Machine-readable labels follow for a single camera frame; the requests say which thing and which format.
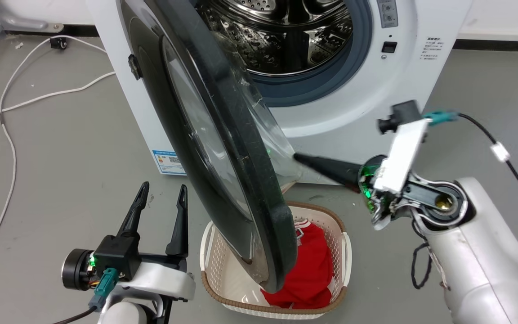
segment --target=white plastic basket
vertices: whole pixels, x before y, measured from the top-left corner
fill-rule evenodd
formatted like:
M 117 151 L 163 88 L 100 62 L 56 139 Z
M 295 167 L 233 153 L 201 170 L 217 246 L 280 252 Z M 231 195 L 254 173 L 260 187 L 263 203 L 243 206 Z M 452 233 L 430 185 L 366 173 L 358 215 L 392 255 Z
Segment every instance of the white plastic basket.
M 324 207 L 308 203 L 287 202 L 295 221 L 308 220 L 325 232 L 327 245 L 333 258 L 335 288 L 331 304 L 324 308 L 294 310 L 270 306 L 260 286 L 249 277 L 225 240 L 210 222 L 203 233 L 199 263 L 201 279 L 207 292 L 230 310 L 244 314 L 276 318 L 279 320 L 312 320 L 339 306 L 347 293 L 351 276 L 351 240 L 343 222 L 335 213 Z

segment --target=white wall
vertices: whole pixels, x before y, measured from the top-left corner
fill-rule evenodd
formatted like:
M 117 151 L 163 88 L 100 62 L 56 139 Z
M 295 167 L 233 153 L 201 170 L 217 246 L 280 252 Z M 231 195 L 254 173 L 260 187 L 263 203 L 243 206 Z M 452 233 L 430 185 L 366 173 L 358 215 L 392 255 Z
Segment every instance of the white wall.
M 93 24 L 85 0 L 4 0 L 4 3 L 26 18 Z M 518 41 L 518 0 L 473 0 L 459 38 Z

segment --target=washing machine door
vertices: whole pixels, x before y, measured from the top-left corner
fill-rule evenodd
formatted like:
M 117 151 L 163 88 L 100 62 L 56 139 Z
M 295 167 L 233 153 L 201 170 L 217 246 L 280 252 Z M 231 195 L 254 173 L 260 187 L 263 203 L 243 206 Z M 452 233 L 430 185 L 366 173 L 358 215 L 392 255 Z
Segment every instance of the washing machine door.
M 267 292 L 296 260 L 282 191 L 300 170 L 228 39 L 211 33 L 186 0 L 122 0 L 131 70 L 214 225 Z

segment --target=white cable tag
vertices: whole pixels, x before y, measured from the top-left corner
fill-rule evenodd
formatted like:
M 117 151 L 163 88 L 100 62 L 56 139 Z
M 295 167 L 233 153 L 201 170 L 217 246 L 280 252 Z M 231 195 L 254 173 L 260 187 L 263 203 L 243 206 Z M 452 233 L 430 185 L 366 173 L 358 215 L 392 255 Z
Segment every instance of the white cable tag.
M 501 144 L 501 142 L 497 142 L 496 144 L 491 145 L 491 150 L 493 151 L 493 154 L 495 154 L 495 157 L 499 162 L 507 162 L 510 159 L 510 154 L 505 149 L 505 146 Z

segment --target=white cable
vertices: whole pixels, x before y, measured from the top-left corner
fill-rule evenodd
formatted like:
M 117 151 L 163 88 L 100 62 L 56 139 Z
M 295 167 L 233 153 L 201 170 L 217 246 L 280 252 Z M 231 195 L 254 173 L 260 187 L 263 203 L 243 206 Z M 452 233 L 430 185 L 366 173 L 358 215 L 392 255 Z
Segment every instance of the white cable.
M 29 54 L 27 54 L 25 59 L 16 68 L 15 72 L 13 72 L 11 78 L 9 78 L 9 81 L 6 84 L 5 88 L 4 88 L 4 92 L 1 94 L 0 113 L 4 113 L 6 111 L 17 109 L 17 108 L 23 107 L 25 105 L 34 103 L 35 101 L 39 101 L 41 99 L 49 98 L 49 97 L 52 97 L 52 96 L 57 96 L 57 95 L 62 95 L 62 94 L 70 94 L 72 92 L 78 92 L 78 91 L 81 91 L 81 90 L 85 90 L 85 89 L 89 88 L 90 86 L 93 86 L 95 83 L 99 82 L 100 80 L 103 80 L 103 79 L 107 78 L 108 76 L 112 76 L 113 74 L 115 74 L 115 72 L 109 72 L 107 74 L 104 74 L 103 76 L 99 76 L 99 78 L 96 78 L 95 80 L 93 80 L 92 82 L 90 82 L 89 84 L 87 84 L 85 86 L 82 86 L 81 88 L 76 88 L 76 89 L 71 89 L 71 90 L 64 90 L 64 91 L 59 91 L 59 92 L 53 92 L 53 94 L 45 94 L 44 96 L 37 97 L 37 98 L 31 99 L 31 100 L 25 101 L 24 103 L 16 104 L 16 105 L 14 105 L 12 107 L 3 109 L 4 98 L 5 98 L 5 95 L 7 94 L 9 85 L 13 81 L 13 78 L 15 78 L 15 75 L 20 70 L 21 66 L 25 63 L 25 61 L 27 61 L 27 59 L 31 56 L 31 54 L 33 54 L 33 52 L 35 52 L 36 49 L 38 49 L 42 45 L 45 45 L 49 40 L 51 40 L 53 38 L 59 38 L 59 37 L 65 37 L 65 38 L 68 38 L 68 39 L 74 39 L 75 41 L 79 41 L 80 43 L 84 43 L 85 45 L 89 45 L 91 47 L 94 47 L 95 49 L 98 49 L 99 51 L 102 51 L 103 53 L 107 53 L 104 49 L 102 49 L 99 46 L 95 46 L 95 45 L 90 44 L 90 43 L 88 43 L 86 41 L 82 41 L 81 39 L 76 39 L 75 37 L 71 37 L 71 36 L 58 35 L 58 36 L 50 37 L 49 39 L 46 39 L 45 41 L 42 41 L 41 43 L 39 43 L 39 45 L 35 46 L 35 48 L 33 50 L 31 50 L 31 52 L 29 52 Z M 15 180 L 16 180 L 16 174 L 17 174 L 17 155 L 16 155 L 16 150 L 15 150 L 15 145 L 13 145 L 13 141 L 11 140 L 11 137 L 9 136 L 9 133 L 8 133 L 6 127 L 5 127 L 5 123 L 4 123 L 3 119 L 1 119 L 1 127 L 4 129 L 4 133 L 5 133 L 5 136 L 7 137 L 8 141 L 9 141 L 9 145 L 11 145 L 11 151 L 12 151 L 12 154 L 13 154 L 13 176 L 12 176 L 12 180 L 11 180 L 11 187 L 9 189 L 8 197 L 7 197 L 6 201 L 5 201 L 4 209 L 1 212 L 0 227 L 1 227 L 1 223 L 4 220 L 5 213 L 7 212 L 7 209 L 8 209 L 8 206 L 9 206 L 9 201 L 11 200 L 11 196 L 13 194 L 13 188 L 15 187 Z

